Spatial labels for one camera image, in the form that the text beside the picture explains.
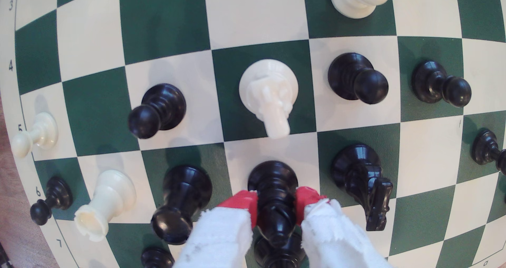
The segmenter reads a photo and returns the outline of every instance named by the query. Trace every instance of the black pawn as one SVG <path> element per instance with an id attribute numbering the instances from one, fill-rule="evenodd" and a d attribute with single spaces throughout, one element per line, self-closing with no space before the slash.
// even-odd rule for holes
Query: black pawn
<path id="1" fill-rule="evenodd" d="M 171 268 L 174 265 L 174 258 L 165 249 L 148 247 L 142 252 L 141 263 L 144 268 Z"/>
<path id="2" fill-rule="evenodd" d="M 495 167 L 506 175 L 506 149 L 501 150 L 495 134 L 489 129 L 482 130 L 475 138 L 471 156 L 479 165 L 495 161 Z"/>
<path id="3" fill-rule="evenodd" d="M 248 178 L 248 190 L 258 194 L 256 224 L 271 246 L 284 246 L 296 224 L 295 190 L 299 185 L 292 168 L 281 161 L 258 164 Z"/>
<path id="4" fill-rule="evenodd" d="M 449 76 L 436 61 L 427 60 L 413 72 L 411 78 L 414 94 L 426 103 L 444 99 L 455 107 L 464 107 L 471 101 L 471 86 L 462 77 Z"/>
<path id="5" fill-rule="evenodd" d="M 39 199 L 30 208 L 30 216 L 39 226 L 51 218 L 51 209 L 66 210 L 72 205 L 72 193 L 67 183 L 60 177 L 53 176 L 47 181 L 46 199 Z"/>
<path id="6" fill-rule="evenodd" d="M 344 148 L 332 161 L 331 173 L 335 184 L 364 208 L 365 229 L 384 230 L 393 185 L 382 176 L 380 158 L 374 149 L 365 144 Z"/>
<path id="7" fill-rule="evenodd" d="M 211 179 L 202 169 L 180 165 L 167 172 L 162 188 L 164 204 L 153 214 L 151 226 L 168 244 L 183 244 L 193 229 L 192 215 L 211 199 Z"/>
<path id="8" fill-rule="evenodd" d="M 186 101 L 174 85 L 161 83 L 151 87 L 140 106 L 128 116 L 130 132 L 138 138 L 150 138 L 158 130 L 170 130 L 177 126 L 186 113 Z"/>
<path id="9" fill-rule="evenodd" d="M 387 79 L 357 53 L 345 53 L 334 59 L 328 68 L 328 83 L 341 98 L 360 99 L 367 104 L 380 103 L 388 93 Z"/>
<path id="10" fill-rule="evenodd" d="M 302 237 L 297 232 L 292 233 L 282 247 L 273 247 L 260 236 L 254 248 L 256 263 L 263 268 L 299 268 L 306 258 L 301 242 Z"/>

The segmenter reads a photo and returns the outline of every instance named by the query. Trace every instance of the white square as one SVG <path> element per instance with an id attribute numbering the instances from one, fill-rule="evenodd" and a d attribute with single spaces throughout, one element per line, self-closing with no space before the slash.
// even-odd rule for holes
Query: white square
<path id="1" fill-rule="evenodd" d="M 462 39 L 464 79 L 471 85 L 471 101 L 464 115 L 506 110 L 504 89 L 504 54 L 506 44 L 484 40 Z"/>
<path id="2" fill-rule="evenodd" d="M 506 227 L 506 216 L 491 221 L 485 226 L 473 263 L 483 261 L 490 255 L 504 249 L 506 243 L 504 227 Z"/>
<path id="3" fill-rule="evenodd" d="M 307 40 L 304 0 L 206 0 L 211 49 Z"/>
<path id="4" fill-rule="evenodd" d="M 388 257 L 395 268 L 436 268 L 443 241 Z"/>
<path id="5" fill-rule="evenodd" d="M 91 242 L 77 230 L 73 220 L 58 220 L 58 226 L 79 268 L 119 268 L 107 239 Z"/>
<path id="6" fill-rule="evenodd" d="M 13 4 L 16 8 L 17 31 L 35 19 L 55 10 L 57 0 L 17 0 Z"/>
<path id="7" fill-rule="evenodd" d="M 455 186 L 445 240 L 474 230 L 487 223 L 494 199 L 497 174 L 499 172 L 459 183 Z"/>
<path id="8" fill-rule="evenodd" d="M 463 118 L 401 123 L 397 198 L 457 183 Z"/>
<path id="9" fill-rule="evenodd" d="M 462 38 L 457 0 L 392 0 L 398 36 Z"/>
<path id="10" fill-rule="evenodd" d="M 247 189 L 253 168 L 269 160 L 288 164 L 297 175 L 299 186 L 320 191 L 316 132 L 293 134 L 281 139 L 263 137 L 225 142 L 225 156 L 232 194 Z"/>
<path id="11" fill-rule="evenodd" d="M 186 100 L 181 123 L 149 139 L 139 139 L 141 150 L 223 142 L 211 51 L 129 64 L 125 71 L 132 109 L 141 104 L 149 88 L 159 83 L 176 86 Z"/>
<path id="12" fill-rule="evenodd" d="M 383 257 L 388 257 L 388 254 L 390 253 L 390 242 L 392 240 L 392 232 L 394 231 L 395 203 L 396 199 L 391 199 L 388 204 L 390 211 L 386 214 L 387 224 L 383 231 L 365 232 L 374 248 L 376 248 L 377 252 L 379 252 L 379 254 Z M 365 231 L 365 212 L 361 205 L 343 207 L 342 210 L 353 223 L 361 226 Z"/>
<path id="13" fill-rule="evenodd" d="M 309 40 L 316 129 L 330 131 L 401 122 L 399 50 L 396 36 L 316 38 Z M 328 83 L 328 68 L 341 54 L 365 56 L 388 81 L 388 94 L 380 103 L 369 105 L 346 100 Z"/>
<path id="14" fill-rule="evenodd" d="M 124 66 L 119 0 L 73 0 L 56 18 L 62 81 Z"/>
<path id="15" fill-rule="evenodd" d="M 35 161 L 77 157 L 61 82 L 23 94 L 21 104 L 27 130 L 33 129 L 35 115 L 41 112 L 51 114 L 58 126 L 58 140 L 53 148 L 45 150 L 36 145 L 33 146 L 32 153 Z"/>
<path id="16" fill-rule="evenodd" d="M 118 170 L 130 177 L 135 186 L 137 200 L 130 211 L 112 218 L 110 223 L 150 223 L 156 206 L 149 186 L 144 160 L 140 150 L 134 152 L 112 153 L 104 155 L 86 155 L 78 157 L 86 189 L 93 198 L 98 175 L 106 170 Z"/>

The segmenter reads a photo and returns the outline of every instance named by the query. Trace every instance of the chess board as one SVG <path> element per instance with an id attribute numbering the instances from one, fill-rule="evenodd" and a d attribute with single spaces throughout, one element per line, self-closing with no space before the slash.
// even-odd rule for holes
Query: chess board
<path id="1" fill-rule="evenodd" d="M 16 159 L 26 195 L 30 203 L 44 198 L 54 175 L 74 195 L 68 210 L 53 210 L 41 226 L 58 264 L 141 267 L 145 247 L 167 247 L 149 222 L 162 204 L 165 173 L 180 164 L 210 175 L 212 208 L 246 188 L 258 163 L 283 161 L 300 186 L 336 198 L 365 227 L 363 208 L 329 172 L 337 152 L 362 142 L 376 150 L 394 184 L 385 230 L 367 233 L 394 267 L 500 266 L 506 177 L 493 163 L 475 164 L 470 147 L 484 127 L 504 146 L 505 9 L 501 0 L 388 0 L 355 20 L 330 0 L 0 0 L 9 137 L 30 130 L 43 111 L 59 128 L 54 148 Z M 384 74 L 385 100 L 367 105 L 332 92 L 327 70 L 345 52 L 366 56 Z M 299 82 L 291 134 L 278 140 L 239 98 L 242 73 L 264 58 L 287 64 Z M 466 107 L 416 99 L 411 74 L 425 59 L 469 82 Z M 186 116 L 178 127 L 138 140 L 127 116 L 158 83 L 183 92 Z M 93 243 L 73 217 L 107 169 L 130 176 L 137 203 Z M 181 246 L 169 248 L 177 261 Z M 244 267 L 257 267 L 252 249 Z"/>

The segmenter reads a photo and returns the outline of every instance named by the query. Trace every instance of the white cloth padding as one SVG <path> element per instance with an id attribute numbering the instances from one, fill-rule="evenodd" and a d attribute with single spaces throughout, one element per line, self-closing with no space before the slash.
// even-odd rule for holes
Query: white cloth padding
<path id="1" fill-rule="evenodd" d="M 248 210 L 215 207 L 202 212 L 173 268 L 239 268 L 252 239 Z"/>
<path id="2" fill-rule="evenodd" d="M 334 199 L 307 205 L 301 227 L 311 268 L 392 268 Z"/>

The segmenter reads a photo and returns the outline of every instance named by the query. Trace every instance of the piece base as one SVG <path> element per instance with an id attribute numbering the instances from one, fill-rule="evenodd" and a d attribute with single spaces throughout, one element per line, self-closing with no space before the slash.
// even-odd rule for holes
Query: piece base
<path id="1" fill-rule="evenodd" d="M 72 206 L 72 192 L 65 180 L 58 176 L 51 177 L 46 185 L 46 194 L 49 192 L 57 197 L 57 203 L 54 206 L 55 209 L 66 210 Z"/>
<path id="2" fill-rule="evenodd" d="M 141 254 L 144 268 L 171 268 L 174 265 L 172 254 L 160 247 L 148 247 Z"/>
<path id="3" fill-rule="evenodd" d="M 358 143 L 342 149 L 332 160 L 331 174 L 335 184 L 345 186 L 346 174 L 357 163 L 381 166 L 378 154 L 367 144 Z"/>
<path id="4" fill-rule="evenodd" d="M 425 103 L 439 102 L 443 95 L 434 96 L 429 90 L 428 78 L 435 72 L 441 72 L 443 77 L 448 77 L 444 67 L 436 61 L 427 60 L 419 64 L 411 76 L 411 84 L 416 97 Z"/>
<path id="5" fill-rule="evenodd" d="M 475 138 L 473 146 L 471 147 L 471 157 L 479 165 L 485 165 L 494 161 L 490 157 L 490 146 L 497 147 L 497 137 L 489 129 L 484 129 Z"/>
<path id="6" fill-rule="evenodd" d="M 301 242 L 302 237 L 296 232 L 280 248 L 272 247 L 267 239 L 259 237 L 254 248 L 256 263 L 264 268 L 299 268 L 306 258 L 306 252 L 300 247 Z"/>
<path id="7" fill-rule="evenodd" d="M 297 99 L 297 95 L 299 93 L 299 83 L 294 72 L 288 67 L 288 65 L 282 63 L 279 60 L 262 59 L 250 65 L 244 71 L 241 76 L 241 80 L 239 81 L 239 97 L 241 98 L 241 102 L 251 113 L 256 115 L 258 109 L 254 109 L 247 102 L 248 86 L 255 80 L 263 79 L 273 74 L 276 74 L 279 77 L 283 77 L 288 81 L 292 91 L 291 103 L 292 105 L 295 103 L 295 100 Z"/>
<path id="8" fill-rule="evenodd" d="M 262 189 L 275 187 L 286 188 L 291 194 L 295 194 L 299 186 L 294 170 L 288 164 L 281 161 L 265 161 L 258 164 L 248 177 L 248 190 L 261 191 Z"/>
<path id="9" fill-rule="evenodd" d="M 161 83 L 151 87 L 142 97 L 142 104 L 147 104 L 150 100 L 161 100 L 167 103 L 168 109 L 172 114 L 162 115 L 160 130 L 170 130 L 175 128 L 183 120 L 186 114 L 186 100 L 183 93 L 174 85 Z"/>
<path id="10" fill-rule="evenodd" d="M 339 97 L 346 100 L 358 100 L 357 95 L 353 92 L 353 88 L 351 87 L 352 84 L 347 83 L 347 81 L 353 79 L 353 77 L 350 77 L 352 74 L 349 73 L 351 64 L 356 64 L 357 67 L 363 65 L 364 67 L 373 69 L 371 62 L 363 55 L 357 53 L 344 53 L 335 58 L 330 64 L 327 79 L 332 91 L 339 95 Z"/>

